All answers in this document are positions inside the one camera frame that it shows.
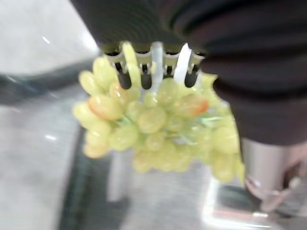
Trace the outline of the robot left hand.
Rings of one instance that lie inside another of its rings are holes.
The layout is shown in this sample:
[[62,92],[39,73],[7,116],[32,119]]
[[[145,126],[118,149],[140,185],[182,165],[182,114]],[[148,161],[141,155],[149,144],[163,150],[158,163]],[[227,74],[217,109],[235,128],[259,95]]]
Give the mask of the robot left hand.
[[304,0],[74,0],[106,54],[130,41],[188,43],[229,102],[241,140],[245,185],[265,212],[300,182],[307,154],[307,3]]

